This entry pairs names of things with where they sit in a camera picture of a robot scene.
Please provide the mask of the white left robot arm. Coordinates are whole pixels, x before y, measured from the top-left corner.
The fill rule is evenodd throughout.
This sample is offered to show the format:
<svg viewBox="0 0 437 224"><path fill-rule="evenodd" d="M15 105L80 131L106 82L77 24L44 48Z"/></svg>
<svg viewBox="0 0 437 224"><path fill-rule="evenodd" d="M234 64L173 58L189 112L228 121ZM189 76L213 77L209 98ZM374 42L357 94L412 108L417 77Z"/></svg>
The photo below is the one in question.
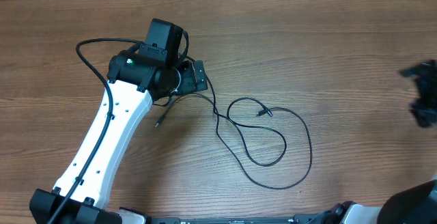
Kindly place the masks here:
<svg viewBox="0 0 437 224"><path fill-rule="evenodd" d="M202 61L188 60L180 49L188 33L153 19L144 41L131 40L109 62L104 95L76 156L51 191L37 189L29 209L36 223L150 223L135 210L108 210L119 165L140 121L161 98L208 88Z"/></svg>

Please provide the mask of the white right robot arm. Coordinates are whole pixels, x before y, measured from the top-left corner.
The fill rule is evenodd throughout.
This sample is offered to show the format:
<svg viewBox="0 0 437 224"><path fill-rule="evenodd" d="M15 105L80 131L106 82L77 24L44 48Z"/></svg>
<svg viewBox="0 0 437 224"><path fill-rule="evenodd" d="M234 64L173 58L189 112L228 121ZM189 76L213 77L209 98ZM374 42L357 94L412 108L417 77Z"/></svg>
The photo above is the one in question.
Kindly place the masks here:
<svg viewBox="0 0 437 224"><path fill-rule="evenodd" d="M436 60L430 59L399 72L414 79L419 97L410 112L421 128L436 125ZM310 223L435 224L436 178L390 197L381 207L346 201L315 215Z"/></svg>

